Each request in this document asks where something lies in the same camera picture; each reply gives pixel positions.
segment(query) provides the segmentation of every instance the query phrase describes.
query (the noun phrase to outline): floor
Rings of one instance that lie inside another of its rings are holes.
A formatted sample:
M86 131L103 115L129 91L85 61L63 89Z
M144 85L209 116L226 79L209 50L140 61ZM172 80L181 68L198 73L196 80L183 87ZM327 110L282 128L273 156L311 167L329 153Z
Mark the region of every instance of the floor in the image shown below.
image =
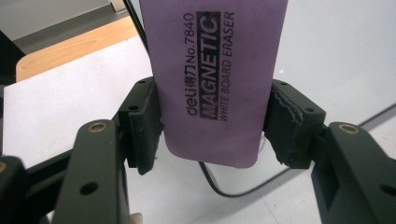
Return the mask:
M104 7L89 15L83 15L73 20L63 22L57 26L50 27L38 33L23 37L15 41L22 51L26 54L43 49L57 42L66 40L75 35L82 34L93 28L99 27L106 23L128 16L126 12L115 14L111 7ZM363 127L371 132L377 139L381 147L388 154L396 158L396 140L392 137L396 130L396 105L390 107L384 113L368 120ZM159 163L168 163L170 169L179 169L180 167L190 167L186 174L196 175L193 181L183 179L183 176L176 177L175 180L183 182L182 186L194 186L194 181L205 182L198 165L192 164L191 161L183 161L181 165L173 164L173 157L169 152L159 152ZM150 195L144 193L130 196L131 209L134 212L142 212L145 223L320 223L315 194L310 179L310 170L308 171L289 171L284 175L276 178L274 181L258 189L247 196L229 199L222 198L212 191L208 185L199 185L200 188L192 188L195 193L185 195L189 201L180 199L185 203L183 209L173 210L172 204L168 204L169 209L163 211L153 211L150 205L154 202L161 192L158 188L146 186L148 179L155 178L157 182L164 185L177 185L177 182L169 183L167 179L161 178L161 172L154 171L151 175L141 178L132 183L132 188L153 189L148 190ZM128 178L135 180L137 177L129 174ZM173 202L164 199L160 203ZM188 214L201 214L191 221Z

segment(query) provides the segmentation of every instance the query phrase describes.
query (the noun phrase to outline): wooden edge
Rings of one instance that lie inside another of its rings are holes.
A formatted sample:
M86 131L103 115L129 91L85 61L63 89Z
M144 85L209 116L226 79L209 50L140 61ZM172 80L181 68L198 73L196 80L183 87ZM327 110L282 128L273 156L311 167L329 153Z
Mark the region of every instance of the wooden edge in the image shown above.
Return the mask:
M17 82L137 35L130 17L28 54L17 63Z

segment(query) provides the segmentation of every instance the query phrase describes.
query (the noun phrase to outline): eraser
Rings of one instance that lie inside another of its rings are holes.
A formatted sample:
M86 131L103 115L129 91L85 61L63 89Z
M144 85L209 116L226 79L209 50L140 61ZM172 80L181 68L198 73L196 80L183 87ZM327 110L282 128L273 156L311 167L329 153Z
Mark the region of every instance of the eraser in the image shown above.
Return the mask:
M173 154L238 168L256 162L287 3L140 2Z

